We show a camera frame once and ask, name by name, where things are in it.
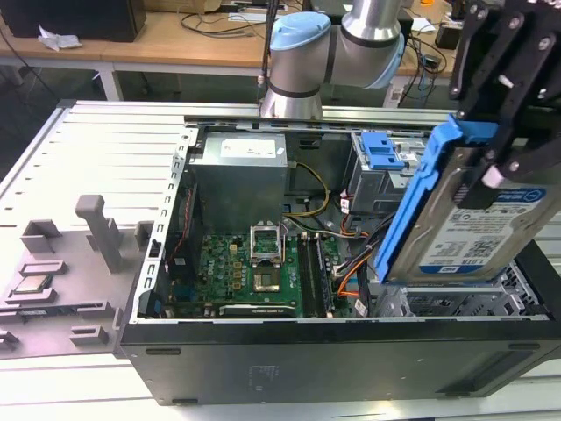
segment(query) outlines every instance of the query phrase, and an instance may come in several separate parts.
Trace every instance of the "yellow wire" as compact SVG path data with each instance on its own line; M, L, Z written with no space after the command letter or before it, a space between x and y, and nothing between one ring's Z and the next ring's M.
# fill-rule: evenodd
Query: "yellow wire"
M314 215L317 215L318 213L322 213L325 208L327 208L327 205L330 202L330 191L327 189L327 184L325 184L325 182L322 180L322 177L319 176L319 174L314 171L312 168L310 168L308 165L303 164L301 162L296 162L296 166L300 166L303 168L306 168L323 186L323 190L325 191L325 198L323 200L322 205L315 210L310 210L307 212L290 212L290 213L284 213L283 215L287 216L287 217L313 217Z

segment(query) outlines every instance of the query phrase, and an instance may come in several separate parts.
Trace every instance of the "label sticker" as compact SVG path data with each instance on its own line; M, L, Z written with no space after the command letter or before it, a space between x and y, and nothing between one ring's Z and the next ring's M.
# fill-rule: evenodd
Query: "label sticker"
M274 158L274 140L225 139L222 141L220 156L224 158Z
M341 199L341 212L342 213L349 213L349 199Z
M18 311L19 316L45 316L45 310L21 310Z
M354 308L360 316L362 316L363 318L366 317L366 313L368 312L368 309L364 304L362 304L362 301L360 300L355 301Z
M504 190L488 209L454 207L419 263L425 274L468 274L483 268L514 233L512 223L534 210L545 189Z

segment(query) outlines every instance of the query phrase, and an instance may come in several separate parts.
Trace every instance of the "hard drive label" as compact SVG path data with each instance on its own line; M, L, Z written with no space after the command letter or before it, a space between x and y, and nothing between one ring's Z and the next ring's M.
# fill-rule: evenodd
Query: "hard drive label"
M425 274L468 274L484 267L534 210L545 189L504 190L485 210L454 207L419 263Z

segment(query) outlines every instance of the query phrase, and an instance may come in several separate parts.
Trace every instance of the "hard drive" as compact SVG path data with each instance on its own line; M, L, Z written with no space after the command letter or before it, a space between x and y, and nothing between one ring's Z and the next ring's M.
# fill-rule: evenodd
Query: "hard drive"
M453 118L431 134L375 260L382 283L492 282L558 211L559 184L508 185L484 210L454 204L469 163L493 134L493 124Z

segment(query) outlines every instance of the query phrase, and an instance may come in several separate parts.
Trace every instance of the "wooden desk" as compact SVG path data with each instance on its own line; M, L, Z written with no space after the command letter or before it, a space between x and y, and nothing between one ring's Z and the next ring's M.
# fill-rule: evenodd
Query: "wooden desk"
M227 17L227 14L204 17L210 22L220 18L226 19L212 25L202 24L199 29L221 31L247 25L246 22L230 22ZM193 27L198 22L198 17L187 20ZM264 25L253 28L259 35L264 35ZM136 63L260 68L264 40L251 28L244 29L244 32L252 36L234 39L210 38L183 28L175 13L147 13L145 29L135 42L108 43L102 59Z
M415 0L412 11L425 16L433 23L438 23L449 9L450 6L444 0L436 0L431 6L421 6L419 0ZM289 6L288 13L294 11L295 7ZM227 15L223 14L206 16L205 19L214 22L226 17ZM188 23L196 26L198 20L196 17L190 18ZM219 31L244 25L247 23L230 22L226 18L211 25L202 24L199 28ZM264 34L264 25L253 28L257 34ZM132 43L84 40L82 47L55 52L36 39L17 39L9 35L9 41L30 66L87 68L99 72L107 98L117 101L122 99L117 71L257 76L261 67L264 40L255 35L250 28L244 31L254 36L214 39L181 27L175 13L148 12L144 29ZM419 37L433 44L436 32L422 33ZM454 53L444 54L448 58L448 68L442 76L448 77L453 67ZM1 39L0 65L21 65L19 59ZM394 99L401 94L416 69L415 54L406 48L403 62L390 85L384 106L397 106Z

